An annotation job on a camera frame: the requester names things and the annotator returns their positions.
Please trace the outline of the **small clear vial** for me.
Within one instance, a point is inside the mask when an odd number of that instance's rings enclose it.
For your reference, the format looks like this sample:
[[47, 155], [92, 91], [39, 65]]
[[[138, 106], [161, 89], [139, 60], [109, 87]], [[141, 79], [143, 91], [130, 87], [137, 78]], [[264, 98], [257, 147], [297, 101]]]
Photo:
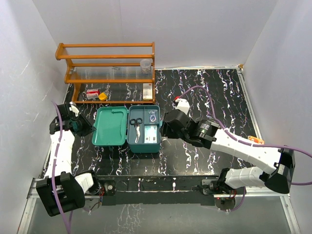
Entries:
[[150, 123], [154, 123], [157, 121], [157, 110], [149, 110], [148, 114], [149, 114], [149, 122]]

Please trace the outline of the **white paper card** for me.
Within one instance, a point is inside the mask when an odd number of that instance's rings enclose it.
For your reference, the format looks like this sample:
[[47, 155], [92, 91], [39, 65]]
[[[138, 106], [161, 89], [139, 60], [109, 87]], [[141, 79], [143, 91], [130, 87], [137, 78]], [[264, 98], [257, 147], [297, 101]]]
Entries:
[[144, 143], [157, 143], [157, 126], [146, 125], [144, 127]]

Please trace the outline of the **black handled scissors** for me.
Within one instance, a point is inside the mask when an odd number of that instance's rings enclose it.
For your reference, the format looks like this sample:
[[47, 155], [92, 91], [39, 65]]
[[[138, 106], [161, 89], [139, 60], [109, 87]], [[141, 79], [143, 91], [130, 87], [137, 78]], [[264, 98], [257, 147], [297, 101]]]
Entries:
[[140, 125], [143, 123], [143, 119], [142, 118], [136, 118], [136, 119], [131, 119], [130, 120], [130, 125], [133, 125], [136, 131], [136, 139], [135, 139], [135, 143], [139, 142], [139, 138], [140, 138]]

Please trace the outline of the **teal medicine kit box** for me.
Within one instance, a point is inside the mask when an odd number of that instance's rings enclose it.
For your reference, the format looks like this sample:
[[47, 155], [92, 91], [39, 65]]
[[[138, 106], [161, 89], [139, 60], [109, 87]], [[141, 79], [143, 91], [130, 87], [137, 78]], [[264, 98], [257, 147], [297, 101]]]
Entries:
[[129, 108], [125, 106], [99, 108], [94, 123], [93, 145], [113, 147], [127, 143], [128, 112]]

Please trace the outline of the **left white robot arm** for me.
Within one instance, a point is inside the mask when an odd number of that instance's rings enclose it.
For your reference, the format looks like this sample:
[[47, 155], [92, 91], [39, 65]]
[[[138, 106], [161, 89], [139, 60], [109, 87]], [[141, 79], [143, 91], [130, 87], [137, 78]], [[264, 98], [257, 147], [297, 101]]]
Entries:
[[37, 193], [49, 216], [83, 208], [85, 194], [100, 191], [101, 183], [94, 170], [72, 174], [71, 159], [76, 137], [85, 137], [95, 127], [82, 115], [74, 102], [57, 106], [57, 116], [49, 126], [50, 161], [44, 178], [37, 182]]

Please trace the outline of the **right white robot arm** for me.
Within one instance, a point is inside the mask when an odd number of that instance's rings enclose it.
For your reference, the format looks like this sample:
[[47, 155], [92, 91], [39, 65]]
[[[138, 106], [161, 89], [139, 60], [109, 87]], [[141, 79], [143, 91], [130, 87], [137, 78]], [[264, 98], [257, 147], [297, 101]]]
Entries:
[[229, 193], [241, 187], [266, 187], [273, 192], [290, 192], [295, 168], [294, 152], [286, 147], [265, 147], [228, 133], [209, 120], [194, 121], [179, 109], [167, 112], [160, 129], [163, 137], [181, 139], [195, 147], [219, 151], [253, 166], [222, 169], [210, 190]]

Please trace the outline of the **teal divided tray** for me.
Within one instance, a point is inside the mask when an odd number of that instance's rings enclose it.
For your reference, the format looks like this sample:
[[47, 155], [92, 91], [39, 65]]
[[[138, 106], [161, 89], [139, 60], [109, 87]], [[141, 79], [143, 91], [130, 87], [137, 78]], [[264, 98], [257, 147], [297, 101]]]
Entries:
[[[154, 123], [149, 122], [149, 110], [157, 110], [157, 121]], [[139, 142], [135, 143], [136, 131], [133, 125], [130, 125], [131, 119], [142, 118], [143, 123], [140, 125], [140, 138]], [[144, 127], [146, 125], [157, 126], [157, 143], [144, 143]], [[142, 153], [157, 153], [160, 150], [160, 108], [157, 105], [134, 105], [129, 108], [128, 112], [128, 129], [127, 129], [127, 143], [130, 146], [130, 150], [136, 154]]]

